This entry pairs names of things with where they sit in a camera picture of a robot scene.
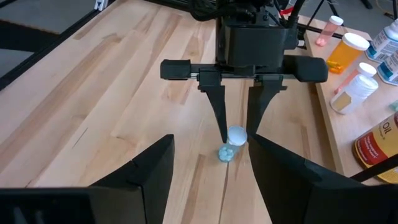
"wooden tabletop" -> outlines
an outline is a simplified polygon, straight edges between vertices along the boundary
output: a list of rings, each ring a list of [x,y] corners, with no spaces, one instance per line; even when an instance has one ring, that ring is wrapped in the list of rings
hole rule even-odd
[[[327,59],[340,40],[332,38],[327,46],[318,47],[312,44],[315,43],[318,35],[314,32],[307,32],[306,43],[309,43],[309,51],[312,56]],[[334,90],[356,69],[360,62],[369,63],[374,67],[379,65],[376,62],[370,61],[365,54],[362,54],[341,75],[329,73],[329,79],[326,83],[317,84],[319,100],[325,118],[336,170],[347,177],[363,170],[352,153],[353,141],[392,115],[394,111],[389,108],[389,105],[398,100],[398,88],[385,84],[378,75],[375,75],[374,78],[378,82],[379,88],[353,113],[341,115],[333,111],[330,106],[330,100],[334,96]],[[364,183],[374,185],[383,182],[378,179],[371,179]]]
[[[0,92],[0,186],[87,186],[174,134],[164,223],[271,223],[247,145],[220,162],[216,119],[197,82],[160,79],[165,58],[213,62],[214,28],[141,0],[110,5]],[[245,126],[252,82],[223,84],[228,126]],[[284,84],[258,133],[334,169],[315,86]]]

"bottle cap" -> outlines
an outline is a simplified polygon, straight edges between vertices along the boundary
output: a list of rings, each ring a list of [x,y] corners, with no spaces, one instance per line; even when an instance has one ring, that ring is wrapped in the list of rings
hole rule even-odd
[[[365,38],[361,37],[358,34],[346,33],[344,34],[342,40],[346,45],[356,50],[365,51],[370,46],[369,41],[367,41]]]
[[[340,25],[343,24],[344,20],[342,18],[338,17],[338,16],[331,16],[329,18],[329,22],[331,22],[334,25],[340,26]]]
[[[248,140],[246,130],[238,125],[228,128],[228,143],[234,146],[242,146]]]
[[[345,91],[351,96],[355,95],[358,98],[367,98],[377,88],[379,88],[379,84],[374,78],[359,74],[350,81]]]
[[[360,74],[367,77],[373,77],[377,73],[377,70],[372,65],[364,62],[359,63],[357,70]]]

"wood grain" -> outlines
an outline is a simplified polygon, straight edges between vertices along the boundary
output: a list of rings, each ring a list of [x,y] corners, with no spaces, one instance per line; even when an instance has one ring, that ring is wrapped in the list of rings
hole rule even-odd
[[[0,92],[0,186],[87,186],[172,133],[164,223],[271,223],[247,145],[233,162],[218,160],[210,102],[193,80],[161,80],[166,58],[214,62],[214,21],[118,0],[87,23]],[[317,95],[297,80],[284,84],[259,134],[334,169]],[[252,81],[223,85],[228,125],[245,126]]]
[[[318,47],[313,44],[317,35],[313,32],[307,32],[306,43],[309,45],[309,51],[314,57],[328,58],[340,40],[332,38],[327,46]],[[333,111],[330,100],[334,96],[334,90],[360,62],[369,63],[374,67],[378,66],[378,63],[370,61],[365,54],[362,54],[341,75],[329,73],[329,79],[326,83],[317,84],[336,170],[348,177],[363,170],[356,162],[351,150],[354,140],[394,113],[389,109],[389,105],[397,100],[396,96],[398,95],[397,87],[385,84],[378,75],[375,75],[374,78],[378,82],[379,88],[354,112],[341,115]],[[380,183],[381,181],[376,179],[365,182],[365,184],[371,185]]]

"pill bottle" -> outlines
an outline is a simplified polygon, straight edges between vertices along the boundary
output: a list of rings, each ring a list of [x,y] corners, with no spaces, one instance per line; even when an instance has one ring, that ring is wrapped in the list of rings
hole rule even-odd
[[[369,168],[398,153],[398,112],[354,141],[353,153],[357,161]],[[398,184],[398,167],[379,174],[388,183]]]
[[[398,85],[398,50],[383,61],[377,71],[383,82]]]
[[[248,134],[240,126],[231,126],[228,128],[228,141],[218,150],[218,159],[221,162],[231,161],[239,148],[248,140]]]
[[[335,94],[340,92],[346,85],[348,85],[350,81],[355,78],[355,76],[362,74],[367,77],[373,77],[376,73],[377,71],[372,65],[364,62],[359,63],[355,70],[351,72],[351,74],[349,74],[346,79],[344,79],[339,87],[337,87],[337,89],[335,90]]]
[[[329,18],[329,22],[326,23],[325,28],[323,28],[321,34],[315,41],[320,47],[323,47],[327,44],[330,37],[336,32],[337,28],[343,24],[344,20],[338,16],[331,16]]]
[[[337,95],[330,100],[330,106],[337,113],[347,114],[366,100],[379,85],[375,79],[356,75]]]
[[[366,51],[368,59],[383,62],[398,50],[398,19],[385,27],[371,42]]]
[[[329,71],[337,74],[343,73],[368,47],[369,42],[360,35],[344,34],[340,43],[326,61]]]

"gray floor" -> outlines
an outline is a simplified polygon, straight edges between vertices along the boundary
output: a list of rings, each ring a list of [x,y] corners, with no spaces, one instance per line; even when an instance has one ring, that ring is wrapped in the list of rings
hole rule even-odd
[[[333,0],[339,15],[345,20],[345,26],[368,32],[374,37],[392,19],[383,15],[377,8],[376,0],[370,0],[374,9],[366,9],[360,0]],[[307,0],[302,11],[311,16],[320,0]],[[384,9],[392,10],[391,0],[379,0]],[[89,13],[95,0],[17,0],[0,9],[0,19],[12,21],[53,32],[63,32],[73,23]],[[324,3],[316,18],[327,21],[332,12]],[[0,77],[21,63],[32,53],[0,49]]]

